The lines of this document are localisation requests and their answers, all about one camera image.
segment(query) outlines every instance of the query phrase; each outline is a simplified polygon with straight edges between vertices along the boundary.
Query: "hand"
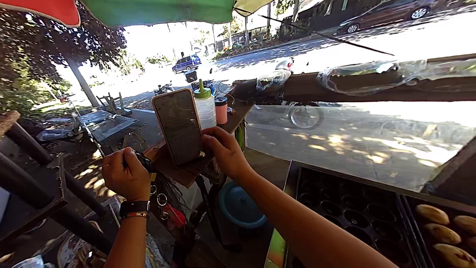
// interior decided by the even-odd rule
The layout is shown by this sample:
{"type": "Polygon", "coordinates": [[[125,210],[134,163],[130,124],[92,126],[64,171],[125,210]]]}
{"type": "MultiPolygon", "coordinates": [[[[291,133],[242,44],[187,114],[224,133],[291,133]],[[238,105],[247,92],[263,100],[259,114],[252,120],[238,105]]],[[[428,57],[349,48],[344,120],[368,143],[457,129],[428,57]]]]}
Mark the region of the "hand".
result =
{"type": "Polygon", "coordinates": [[[150,198],[150,175],[131,147],[114,152],[102,160],[102,177],[107,188],[129,202],[148,201],[150,198]]]}
{"type": "Polygon", "coordinates": [[[253,171],[233,135],[217,126],[204,129],[202,133],[204,146],[213,151],[218,165],[227,176],[239,179],[253,171]]]}

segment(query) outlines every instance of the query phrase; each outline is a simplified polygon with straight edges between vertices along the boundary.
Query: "blue container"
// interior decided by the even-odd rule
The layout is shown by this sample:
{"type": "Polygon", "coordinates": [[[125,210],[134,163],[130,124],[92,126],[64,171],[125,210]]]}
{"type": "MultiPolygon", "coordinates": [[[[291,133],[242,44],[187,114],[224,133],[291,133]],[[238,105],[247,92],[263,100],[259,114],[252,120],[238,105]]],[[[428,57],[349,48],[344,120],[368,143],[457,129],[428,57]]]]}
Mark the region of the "blue container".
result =
{"type": "Polygon", "coordinates": [[[219,201],[223,214],[240,227],[254,229],[267,220],[253,199],[234,181],[227,183],[221,189],[219,201]]]}

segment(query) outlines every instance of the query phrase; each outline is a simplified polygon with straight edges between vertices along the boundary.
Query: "key ring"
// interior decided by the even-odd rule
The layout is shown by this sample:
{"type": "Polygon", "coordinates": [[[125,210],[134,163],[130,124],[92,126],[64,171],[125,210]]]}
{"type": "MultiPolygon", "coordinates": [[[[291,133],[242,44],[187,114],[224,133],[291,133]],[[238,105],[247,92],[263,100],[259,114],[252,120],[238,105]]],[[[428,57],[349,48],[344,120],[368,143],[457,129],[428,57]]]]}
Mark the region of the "key ring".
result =
{"type": "Polygon", "coordinates": [[[165,211],[162,211],[162,213],[160,214],[160,218],[161,218],[162,220],[166,220],[166,219],[169,218],[169,214],[168,214],[167,212],[165,212],[165,211]]]}
{"type": "Polygon", "coordinates": [[[163,193],[160,193],[157,195],[157,204],[162,207],[162,206],[165,206],[167,205],[167,196],[163,193]]]}
{"type": "Polygon", "coordinates": [[[157,192],[157,186],[151,185],[151,186],[150,186],[150,195],[153,195],[153,194],[155,194],[156,192],[157,192]]]}

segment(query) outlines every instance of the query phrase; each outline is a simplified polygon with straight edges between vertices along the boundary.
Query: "wristwatch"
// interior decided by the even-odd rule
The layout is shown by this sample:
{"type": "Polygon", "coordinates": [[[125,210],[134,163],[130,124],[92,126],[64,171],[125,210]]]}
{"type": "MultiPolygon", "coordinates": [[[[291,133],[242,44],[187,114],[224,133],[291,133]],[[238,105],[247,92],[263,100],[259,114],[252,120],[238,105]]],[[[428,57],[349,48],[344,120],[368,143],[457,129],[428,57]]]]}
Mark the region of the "wristwatch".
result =
{"type": "Polygon", "coordinates": [[[150,201],[136,201],[133,203],[129,203],[127,200],[124,200],[124,202],[120,204],[119,217],[124,218],[131,212],[142,211],[150,211],[150,201]]]}

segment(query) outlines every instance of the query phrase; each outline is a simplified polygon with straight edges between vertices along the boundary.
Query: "blue van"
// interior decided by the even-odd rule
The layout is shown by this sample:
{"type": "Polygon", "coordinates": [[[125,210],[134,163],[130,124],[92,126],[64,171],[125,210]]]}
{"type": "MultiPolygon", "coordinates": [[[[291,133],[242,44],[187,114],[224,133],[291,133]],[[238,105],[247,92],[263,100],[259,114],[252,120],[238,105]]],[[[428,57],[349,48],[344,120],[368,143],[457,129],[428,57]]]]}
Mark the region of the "blue van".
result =
{"type": "Polygon", "coordinates": [[[200,58],[196,54],[193,54],[178,60],[177,64],[172,67],[172,72],[177,73],[183,70],[190,71],[192,69],[198,69],[199,64],[202,64],[200,58]]]}

